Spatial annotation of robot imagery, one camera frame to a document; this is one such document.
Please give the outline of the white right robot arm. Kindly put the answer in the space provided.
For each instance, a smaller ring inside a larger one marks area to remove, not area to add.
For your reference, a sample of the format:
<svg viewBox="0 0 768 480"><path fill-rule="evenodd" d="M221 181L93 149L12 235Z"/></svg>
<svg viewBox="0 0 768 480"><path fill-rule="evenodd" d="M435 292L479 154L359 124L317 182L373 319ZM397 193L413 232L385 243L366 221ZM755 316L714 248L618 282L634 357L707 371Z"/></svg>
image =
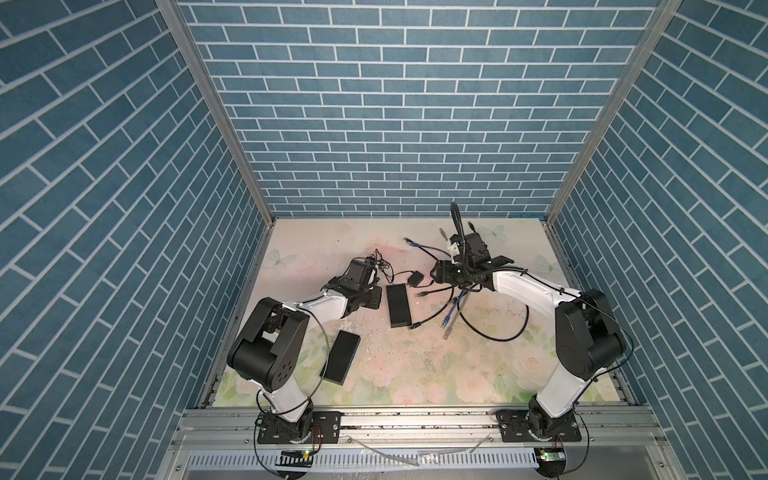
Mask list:
<svg viewBox="0 0 768 480"><path fill-rule="evenodd" d="M449 237L447 255L431 271L437 282L464 290L484 287L554 322L558 364L529 402L530 425L542 428L565 419L593 381L625 353L624 334L602 292L554 285L507 257L492 257L477 232Z"/></svg>

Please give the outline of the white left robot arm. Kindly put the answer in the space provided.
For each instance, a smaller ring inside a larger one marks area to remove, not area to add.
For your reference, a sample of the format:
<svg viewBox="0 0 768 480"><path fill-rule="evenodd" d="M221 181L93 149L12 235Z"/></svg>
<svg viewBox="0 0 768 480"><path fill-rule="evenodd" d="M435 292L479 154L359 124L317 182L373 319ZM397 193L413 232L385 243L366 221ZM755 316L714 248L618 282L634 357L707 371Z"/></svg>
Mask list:
<svg viewBox="0 0 768 480"><path fill-rule="evenodd" d="M371 255L354 258L342 275L308 299L261 299L230 346L226 363L260 388L272 414L297 425L312 409L310 396L293 376L309 322L322 327L361 307L375 310L380 301L376 260Z"/></svg>

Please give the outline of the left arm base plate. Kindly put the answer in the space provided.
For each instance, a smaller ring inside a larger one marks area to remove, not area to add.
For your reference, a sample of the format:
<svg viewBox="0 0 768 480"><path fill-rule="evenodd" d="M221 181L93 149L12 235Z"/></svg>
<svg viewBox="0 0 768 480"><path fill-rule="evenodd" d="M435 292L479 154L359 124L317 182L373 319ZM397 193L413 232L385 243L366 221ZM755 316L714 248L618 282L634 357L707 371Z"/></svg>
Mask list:
<svg viewBox="0 0 768 480"><path fill-rule="evenodd" d="M256 442L258 444L305 444L311 442L313 434L320 434L316 443L337 444L342 413L339 411L306 410L297 422L288 422L281 416L262 413L258 418Z"/></svg>

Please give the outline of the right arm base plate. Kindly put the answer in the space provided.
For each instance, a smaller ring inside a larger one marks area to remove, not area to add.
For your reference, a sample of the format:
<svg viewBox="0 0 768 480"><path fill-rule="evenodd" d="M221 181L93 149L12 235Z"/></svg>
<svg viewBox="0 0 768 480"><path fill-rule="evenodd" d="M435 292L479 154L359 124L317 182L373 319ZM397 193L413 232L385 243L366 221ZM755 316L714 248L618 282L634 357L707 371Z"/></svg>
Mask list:
<svg viewBox="0 0 768 480"><path fill-rule="evenodd" d="M582 435L575 414L568 412L550 418L539 410L500 409L494 413L502 441L514 442L580 442Z"/></svg>

